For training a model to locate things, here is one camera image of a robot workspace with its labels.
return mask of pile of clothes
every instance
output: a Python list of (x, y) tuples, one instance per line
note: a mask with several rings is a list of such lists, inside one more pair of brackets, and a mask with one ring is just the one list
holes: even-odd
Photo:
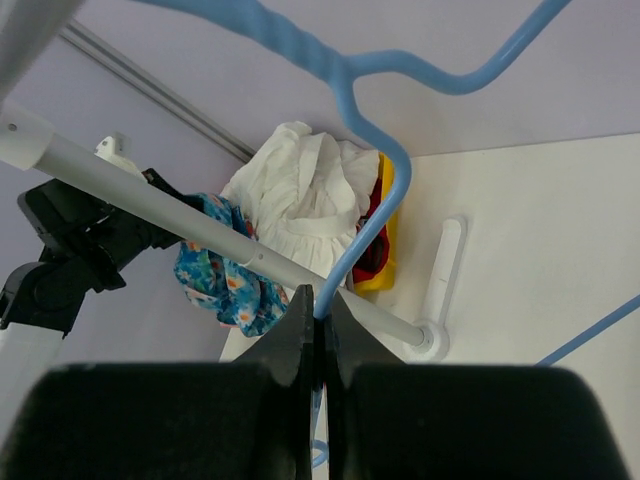
[[(378, 164), (376, 150), (285, 123), (221, 195), (199, 196), (207, 215), (326, 278), (369, 211)], [(192, 303), (249, 337), (276, 323), (293, 295), (192, 242), (181, 244), (174, 272)]]

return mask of wall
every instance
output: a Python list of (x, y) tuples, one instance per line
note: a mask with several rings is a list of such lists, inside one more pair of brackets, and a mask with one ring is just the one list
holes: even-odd
[[(539, 2), (263, 0), (342, 52), (402, 48), (454, 73), (481, 65)], [(78, 20), (253, 147), (291, 120), (349, 136), (320, 81), (203, 20), (129, 0), (88, 0)], [(385, 74), (356, 95), (413, 156), (637, 132), (638, 26), (640, 2), (575, 0), (480, 92)]]
[[(532, 364), (640, 292), (640, 134), (415, 158), (399, 271), (378, 304), (414, 320), (441, 222), (469, 236), (447, 363)], [(640, 312), (560, 362), (594, 389), (640, 478)]]
[[(137, 165), (156, 168), (183, 192), (219, 191), (240, 166), (62, 40), (53, 42), (11, 97), (92, 150), (116, 130), (128, 135)], [(40, 172), (0, 163), (0, 278), (38, 258), (41, 243), (16, 198), (46, 180)], [(176, 247), (145, 252), (123, 271), (126, 288), (89, 293), (58, 361), (217, 359), (226, 330), (184, 298), (173, 279), (175, 256)]]

